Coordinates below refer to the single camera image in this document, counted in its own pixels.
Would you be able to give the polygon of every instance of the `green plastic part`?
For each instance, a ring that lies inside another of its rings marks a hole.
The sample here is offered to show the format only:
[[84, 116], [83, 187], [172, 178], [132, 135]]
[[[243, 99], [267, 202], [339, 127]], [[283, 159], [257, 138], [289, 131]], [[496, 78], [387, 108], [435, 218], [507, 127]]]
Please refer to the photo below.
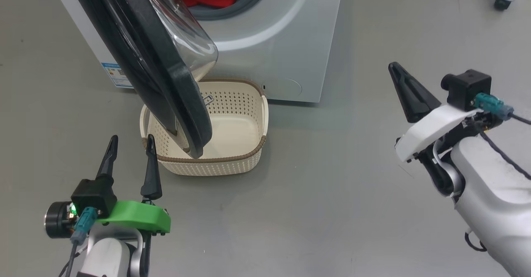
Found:
[[169, 233], [171, 218], [160, 207], [136, 201], [118, 201], [108, 218], [96, 222], [143, 229], [151, 232]]

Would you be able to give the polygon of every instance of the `brown basket rim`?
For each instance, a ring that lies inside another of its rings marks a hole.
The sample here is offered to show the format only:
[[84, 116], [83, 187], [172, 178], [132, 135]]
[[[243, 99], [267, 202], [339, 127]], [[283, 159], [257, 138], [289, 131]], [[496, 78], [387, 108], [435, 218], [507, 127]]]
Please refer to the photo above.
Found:
[[[245, 80], [245, 79], [241, 79], [241, 78], [218, 78], [218, 77], [208, 77], [208, 78], [203, 78], [201, 79], [198, 83], [201, 83], [201, 82], [234, 82], [234, 83], [245, 83], [245, 84], [248, 84], [250, 86], [252, 86], [253, 88], [255, 88], [258, 93], [260, 94], [260, 96], [265, 96], [266, 94], [263, 92], [263, 90], [260, 88], [260, 86], [258, 86], [258, 84], [252, 82], [252, 81], [249, 81], [249, 80]], [[234, 162], [234, 161], [237, 161], [237, 160], [245, 160], [247, 158], [250, 158], [252, 156], [254, 156], [255, 154], [257, 154], [263, 147], [264, 143], [266, 143], [266, 136], [265, 135], [262, 135], [262, 138], [260, 139], [260, 142], [258, 143], [258, 145], [256, 146], [256, 148], [254, 148], [254, 150], [252, 150], [251, 152], [245, 154], [245, 155], [240, 155], [240, 156], [234, 156], [234, 157], [224, 157], [224, 158], [208, 158], [208, 159], [188, 159], [188, 158], [170, 158], [170, 157], [165, 157], [165, 156], [161, 156], [159, 154], [157, 154], [157, 159], [158, 160], [161, 160], [163, 162], [171, 162], [171, 163], [195, 163], [195, 164], [201, 164], [201, 163], [222, 163], [222, 162]], [[142, 145], [144, 145], [144, 149], [146, 149], [147, 145], [148, 145], [148, 139], [146, 138], [142, 138]]]
[[[260, 139], [260, 142], [258, 143], [256, 148], [254, 148], [254, 150], [252, 150], [250, 153], [247, 153], [245, 155], [234, 156], [234, 157], [188, 159], [188, 158], [170, 158], [170, 157], [165, 157], [165, 156], [161, 156], [157, 154], [157, 160], [161, 160], [163, 162], [171, 162], [171, 163], [194, 163], [194, 164], [234, 162], [237, 160], [245, 160], [247, 158], [254, 156], [262, 149], [265, 143], [266, 143], [266, 137], [262, 136], [262, 138]], [[148, 139], [142, 138], [142, 145], [144, 146], [144, 149], [146, 149], [148, 145]]]

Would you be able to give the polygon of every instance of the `perforated basket wall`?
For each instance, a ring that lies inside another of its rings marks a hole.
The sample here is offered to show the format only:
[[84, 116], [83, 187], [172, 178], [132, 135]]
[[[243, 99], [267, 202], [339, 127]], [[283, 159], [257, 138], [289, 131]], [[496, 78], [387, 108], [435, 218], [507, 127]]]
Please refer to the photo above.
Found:
[[234, 114], [248, 117], [256, 123], [258, 144], [254, 150], [240, 156], [224, 158], [175, 158], [174, 152], [177, 145], [175, 142], [179, 140], [171, 137], [151, 114], [146, 130], [147, 108], [145, 106], [140, 116], [144, 147], [147, 135], [152, 134], [155, 138], [159, 162], [177, 175], [235, 175], [250, 171], [258, 164], [262, 146], [266, 142], [269, 114], [264, 93], [255, 84], [239, 79], [203, 79], [198, 85], [203, 96], [211, 95], [214, 98], [214, 101], [207, 106], [211, 115]]

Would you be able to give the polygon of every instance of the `blue and white sticker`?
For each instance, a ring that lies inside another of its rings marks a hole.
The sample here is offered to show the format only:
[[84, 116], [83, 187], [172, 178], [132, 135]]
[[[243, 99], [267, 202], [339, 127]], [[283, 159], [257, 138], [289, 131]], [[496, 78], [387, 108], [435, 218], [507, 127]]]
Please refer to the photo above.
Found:
[[122, 71], [122, 68], [118, 64], [102, 62], [101, 65], [116, 87], [133, 88], [131, 82], [127, 80], [124, 71]]

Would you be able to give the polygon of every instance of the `gray floor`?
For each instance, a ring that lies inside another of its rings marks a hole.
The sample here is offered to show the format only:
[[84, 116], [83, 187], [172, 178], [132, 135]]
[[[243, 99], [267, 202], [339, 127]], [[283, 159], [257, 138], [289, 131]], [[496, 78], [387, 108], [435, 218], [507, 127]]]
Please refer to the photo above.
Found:
[[[408, 128], [387, 73], [401, 62], [443, 100], [440, 79], [473, 68], [531, 117], [531, 0], [342, 0], [322, 101], [272, 105], [260, 164], [237, 177], [161, 170], [173, 219], [151, 276], [505, 276], [463, 241], [465, 224], [418, 164], [400, 164]], [[59, 0], [0, 0], [3, 276], [54, 276], [68, 241], [42, 216], [92, 178], [120, 137], [114, 193], [139, 199], [141, 100], [114, 88]], [[529, 129], [492, 132], [531, 170]]]

